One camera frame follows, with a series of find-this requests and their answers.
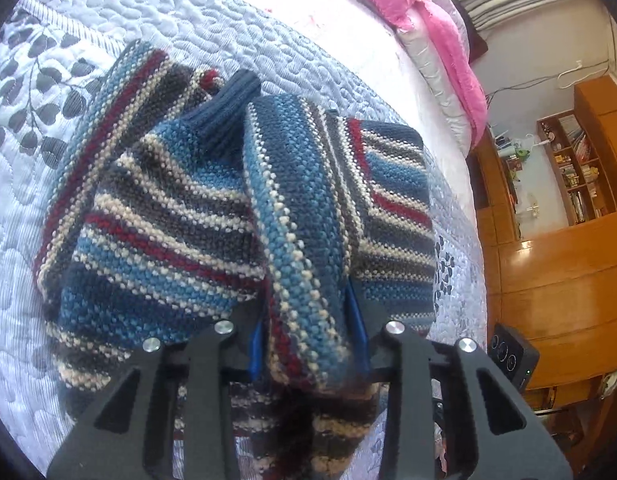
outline mattress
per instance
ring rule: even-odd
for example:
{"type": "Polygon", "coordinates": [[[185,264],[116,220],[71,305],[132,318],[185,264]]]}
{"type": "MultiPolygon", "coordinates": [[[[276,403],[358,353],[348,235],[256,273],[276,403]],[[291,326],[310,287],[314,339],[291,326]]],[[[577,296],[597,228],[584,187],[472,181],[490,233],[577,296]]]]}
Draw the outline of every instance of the mattress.
{"type": "MultiPolygon", "coordinates": [[[[287,0],[285,7],[283,1],[20,0],[2,27],[0,417],[42,472],[70,430],[31,272],[48,188],[100,78],[125,43],[139,37],[224,76],[249,68],[267,93],[301,94],[342,114],[416,128],[427,148],[439,260],[430,336],[485,343],[483,262],[468,171],[426,81],[393,34],[355,0],[329,0],[323,14],[309,9],[309,0],[287,0]],[[272,1],[279,7],[266,7],[272,1]],[[351,27],[341,28],[344,22],[351,27]]],[[[348,478],[377,472],[382,434],[380,418],[348,478]]],[[[240,450],[248,457],[247,446],[240,450]]]]}

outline black speaker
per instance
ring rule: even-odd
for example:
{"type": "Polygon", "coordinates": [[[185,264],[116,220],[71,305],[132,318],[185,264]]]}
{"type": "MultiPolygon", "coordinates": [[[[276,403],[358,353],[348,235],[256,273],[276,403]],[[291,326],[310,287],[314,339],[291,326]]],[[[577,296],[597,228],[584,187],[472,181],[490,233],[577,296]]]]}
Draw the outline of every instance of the black speaker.
{"type": "Polygon", "coordinates": [[[513,386],[524,391],[540,360],[540,352],[516,329],[495,324],[487,351],[513,386]]]}

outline quilted blanket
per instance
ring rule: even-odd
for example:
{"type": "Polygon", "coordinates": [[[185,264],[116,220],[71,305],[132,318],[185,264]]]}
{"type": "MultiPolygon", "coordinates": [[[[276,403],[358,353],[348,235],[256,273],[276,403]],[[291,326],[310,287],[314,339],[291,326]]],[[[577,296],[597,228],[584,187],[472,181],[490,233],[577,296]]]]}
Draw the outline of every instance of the quilted blanket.
{"type": "MultiPolygon", "coordinates": [[[[70,430],[31,272],[48,187],[102,77],[138,37],[216,66],[225,77],[253,70],[267,93],[291,92],[348,116],[403,123],[336,59],[241,0],[21,0],[0,31],[0,417],[43,472],[70,430]]],[[[428,152],[426,164],[438,258],[430,337],[452,343],[471,336],[484,344],[476,230],[428,152]]],[[[380,417],[348,478],[377,472],[382,435],[380,417]]],[[[256,478],[248,443],[238,442],[238,450],[242,476],[256,478]]]]}

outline metal bolt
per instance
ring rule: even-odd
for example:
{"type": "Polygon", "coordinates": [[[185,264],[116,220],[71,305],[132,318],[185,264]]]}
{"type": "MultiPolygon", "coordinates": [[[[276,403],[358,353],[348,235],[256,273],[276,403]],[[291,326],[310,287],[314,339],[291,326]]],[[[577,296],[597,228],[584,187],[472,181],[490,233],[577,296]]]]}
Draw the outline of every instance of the metal bolt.
{"type": "Polygon", "coordinates": [[[228,319],[223,319],[222,321],[218,321],[215,323],[215,332],[220,335],[226,335],[233,332],[235,325],[231,323],[228,319]]]}
{"type": "Polygon", "coordinates": [[[142,343],[144,352],[156,352],[159,350],[160,346],[162,346],[162,341],[160,341],[157,337],[149,337],[148,339],[144,339],[144,342],[142,343]]]}
{"type": "Polygon", "coordinates": [[[458,346],[460,347],[461,351],[468,352],[469,354],[477,350],[477,343],[473,341],[473,339],[471,339],[470,337],[460,339],[460,341],[458,341],[458,346]]]}
{"type": "Polygon", "coordinates": [[[384,328],[389,334],[394,335],[399,335],[405,330],[404,323],[399,321],[389,321],[388,323],[386,323],[384,328]]]}

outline pink blanket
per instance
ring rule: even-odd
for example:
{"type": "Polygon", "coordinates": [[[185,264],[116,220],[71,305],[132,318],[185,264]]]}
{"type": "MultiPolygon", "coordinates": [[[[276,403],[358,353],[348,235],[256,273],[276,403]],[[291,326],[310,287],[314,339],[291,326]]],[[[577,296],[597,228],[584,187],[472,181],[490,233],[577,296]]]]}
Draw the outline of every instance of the pink blanket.
{"type": "Polygon", "coordinates": [[[473,146],[484,133],[487,125],[487,101],[476,75],[469,66],[468,57],[461,45],[458,28],[448,13],[431,0],[371,0],[384,18],[401,28],[412,30],[413,24],[407,10],[414,7],[422,16],[453,90],[471,122],[473,146]]]}

